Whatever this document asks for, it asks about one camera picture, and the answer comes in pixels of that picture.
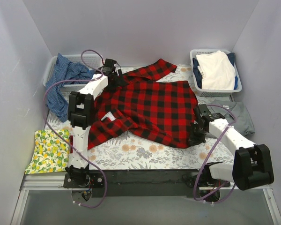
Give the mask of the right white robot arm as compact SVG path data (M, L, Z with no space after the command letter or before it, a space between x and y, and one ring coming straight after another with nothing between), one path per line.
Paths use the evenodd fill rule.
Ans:
M212 113L206 104L194 108L195 123L191 125L189 142L191 146L206 141L206 135L216 137L216 143L222 143L233 155L233 163L210 163L204 160L195 183L202 175L207 186L215 185L219 180L234 183L240 190L248 190L274 182L274 172L270 149L264 144L255 144L241 135L220 113Z

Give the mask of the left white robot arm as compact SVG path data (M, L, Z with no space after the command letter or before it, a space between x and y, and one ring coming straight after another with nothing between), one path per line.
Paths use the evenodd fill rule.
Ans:
M106 59L103 63L102 74L95 74L94 81L88 82L79 91L69 95L68 120L73 128L72 153L66 167L63 187L88 188L93 183L102 186L104 178L98 173L89 172L88 135L95 121L94 101L105 88L115 89L125 86L121 69L116 70L117 61Z

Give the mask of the red black plaid shirt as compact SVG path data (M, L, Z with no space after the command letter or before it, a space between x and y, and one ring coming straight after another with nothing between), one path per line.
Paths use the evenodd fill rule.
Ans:
M126 131L174 148L190 147L191 124L197 98L188 81L160 82L177 66L163 59L124 73L127 85L104 89L95 99L95 121L88 149Z

